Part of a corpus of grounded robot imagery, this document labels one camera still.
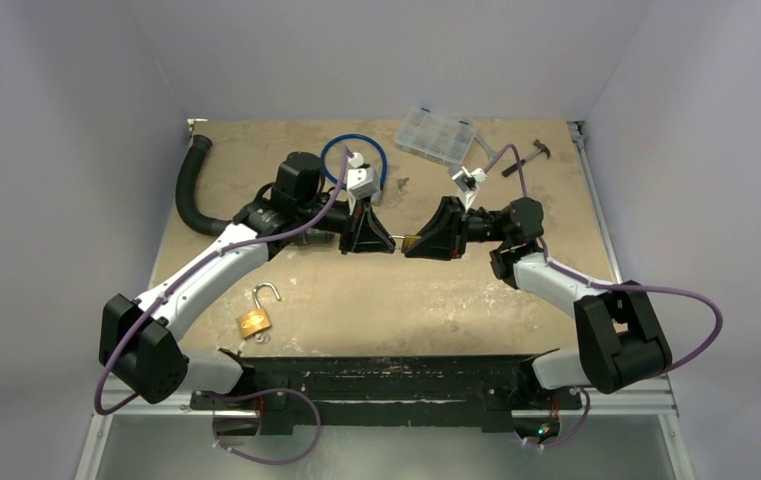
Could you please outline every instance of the white wall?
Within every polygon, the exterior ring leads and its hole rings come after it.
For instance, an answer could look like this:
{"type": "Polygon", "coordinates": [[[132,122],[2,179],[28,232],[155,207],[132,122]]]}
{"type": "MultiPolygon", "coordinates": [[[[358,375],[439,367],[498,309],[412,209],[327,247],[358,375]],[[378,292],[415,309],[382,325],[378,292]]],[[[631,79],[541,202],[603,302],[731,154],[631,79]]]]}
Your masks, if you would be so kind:
{"type": "MultiPolygon", "coordinates": [[[[654,2],[588,131],[624,270],[726,314],[672,375],[699,476],[761,478],[761,1],[654,2]]],[[[709,331],[706,309],[656,302],[676,354],[709,331]]]]}
{"type": "Polygon", "coordinates": [[[128,0],[189,116],[584,118],[650,0],[128,0]]]}
{"type": "Polygon", "coordinates": [[[146,284],[184,123],[122,2],[0,0],[0,479],[73,476],[101,309],[146,284]]]}

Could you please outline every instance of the brass padlock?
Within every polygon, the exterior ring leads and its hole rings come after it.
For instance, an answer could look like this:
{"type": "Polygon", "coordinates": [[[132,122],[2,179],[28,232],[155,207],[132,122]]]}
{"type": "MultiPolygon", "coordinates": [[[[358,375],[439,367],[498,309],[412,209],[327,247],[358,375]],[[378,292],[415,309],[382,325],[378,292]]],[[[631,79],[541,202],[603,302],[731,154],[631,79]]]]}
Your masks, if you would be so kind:
{"type": "Polygon", "coordinates": [[[277,297],[277,301],[282,301],[280,298],[280,292],[277,291],[277,287],[270,283],[260,283],[253,287],[253,293],[251,295],[253,296],[253,303],[256,305],[256,310],[250,311],[236,320],[236,323],[239,324],[239,334],[246,340],[252,337],[255,333],[271,328],[271,320],[268,319],[268,312],[259,305],[259,298],[256,296],[257,292],[259,292],[259,289],[262,287],[271,287],[271,290],[274,290],[274,296],[277,297]]]}

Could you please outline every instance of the small hammer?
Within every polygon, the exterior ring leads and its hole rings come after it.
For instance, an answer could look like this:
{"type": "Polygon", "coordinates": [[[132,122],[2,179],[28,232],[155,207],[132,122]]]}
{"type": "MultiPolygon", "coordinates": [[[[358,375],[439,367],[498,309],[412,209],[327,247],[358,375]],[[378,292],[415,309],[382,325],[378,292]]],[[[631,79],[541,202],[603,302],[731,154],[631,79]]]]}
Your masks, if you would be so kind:
{"type": "MultiPolygon", "coordinates": [[[[534,150],[532,153],[530,153],[530,155],[528,155],[528,156],[526,156],[526,157],[521,159],[521,165],[522,166],[525,163],[533,160],[536,157],[536,155],[539,155],[540,153],[544,153],[545,155],[548,156],[548,158],[551,158],[551,151],[548,150],[548,147],[546,147],[544,143],[542,143],[538,139],[536,139],[536,140],[533,141],[533,146],[536,147],[536,150],[534,150]]],[[[501,175],[503,175],[504,178],[506,178],[506,177],[509,177],[510,175],[512,175],[513,173],[515,173],[516,170],[518,170],[518,164],[517,163],[513,163],[512,165],[510,165],[509,167],[504,169],[504,171],[501,172],[501,175]]]]}

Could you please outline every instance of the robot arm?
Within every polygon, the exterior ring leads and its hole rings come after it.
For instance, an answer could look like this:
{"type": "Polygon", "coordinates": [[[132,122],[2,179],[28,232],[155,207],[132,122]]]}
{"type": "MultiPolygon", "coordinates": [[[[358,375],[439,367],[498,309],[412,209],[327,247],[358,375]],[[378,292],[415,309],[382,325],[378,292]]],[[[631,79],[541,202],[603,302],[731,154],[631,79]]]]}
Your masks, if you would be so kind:
{"type": "MultiPolygon", "coordinates": [[[[394,253],[395,242],[372,209],[370,198],[377,193],[373,171],[367,165],[351,166],[355,169],[348,177],[348,201],[334,201],[316,228],[339,234],[342,253],[394,253]]],[[[671,353],[646,294],[591,288],[593,281],[605,282],[590,279],[584,283],[554,270],[549,263],[557,262],[546,259],[536,245],[543,233],[544,214],[539,202],[524,197],[499,211],[472,210],[469,207],[483,181],[482,175],[451,173],[460,191],[455,197],[443,197],[428,224],[418,234],[404,238],[404,255],[451,260],[465,253],[468,242],[501,242],[490,253],[495,276],[513,288],[544,298],[574,317],[577,324],[578,347],[543,354],[522,366],[527,369],[525,378],[519,378],[523,396],[532,398],[563,386],[587,384],[610,393],[661,373],[671,364],[671,353]],[[616,332],[613,322],[626,324],[627,329],[616,332]]],[[[302,152],[290,154],[280,165],[269,198],[258,194],[197,258],[134,300],[117,295],[107,302],[101,329],[101,363],[106,364],[119,340],[143,314],[140,305],[163,299],[165,289],[182,277],[185,281],[151,312],[112,372],[150,403],[158,403],[178,389],[233,391],[242,375],[234,354],[188,352],[178,342],[212,302],[275,257],[292,239],[234,251],[222,251],[224,246],[305,224],[330,200],[329,194],[321,192],[322,181],[318,157],[302,152]],[[218,253],[217,258],[193,271],[200,259],[213,252],[218,253]]]]}

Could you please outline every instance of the wooden table surface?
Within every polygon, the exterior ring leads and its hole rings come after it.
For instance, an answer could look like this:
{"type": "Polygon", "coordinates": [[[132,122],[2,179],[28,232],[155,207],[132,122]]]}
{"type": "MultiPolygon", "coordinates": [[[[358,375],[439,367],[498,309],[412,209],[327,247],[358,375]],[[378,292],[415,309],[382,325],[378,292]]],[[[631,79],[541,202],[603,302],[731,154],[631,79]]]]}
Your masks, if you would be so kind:
{"type": "MultiPolygon", "coordinates": [[[[433,215],[443,195],[456,187],[446,169],[397,149],[399,120],[309,120],[278,122],[200,122],[195,133],[214,142],[198,181],[201,210],[231,218],[254,193],[274,180],[289,152],[320,153],[333,137],[362,133],[386,150],[386,193],[376,213],[392,235],[414,234],[433,215]],[[409,177],[402,189],[397,180],[409,177]]],[[[498,149],[515,143],[522,155],[534,139],[551,149],[525,166],[530,195],[545,208],[545,238],[563,263],[603,279],[610,266],[582,167],[564,120],[479,119],[474,125],[498,149]]],[[[368,144],[348,141],[369,163],[380,166],[368,144]]],[[[329,156],[337,172],[340,150],[329,156]]],[[[472,144],[464,165],[488,159],[472,144]]],[[[517,177],[503,178],[503,159],[474,207],[499,210],[521,196],[517,177]]],[[[212,242],[186,227],[176,209],[166,227],[154,266],[161,282],[212,242]]],[[[574,321],[544,300],[513,290],[495,279],[489,266],[494,244],[470,244],[462,259],[450,262],[406,259],[400,252],[342,255],[331,245],[289,246],[221,296],[189,330],[181,345],[212,350],[240,349],[245,356],[446,355],[538,353],[576,344],[574,321]],[[252,310],[251,288],[271,282],[283,297],[260,293],[273,327],[271,341],[243,341],[236,318],[252,310]]]]}

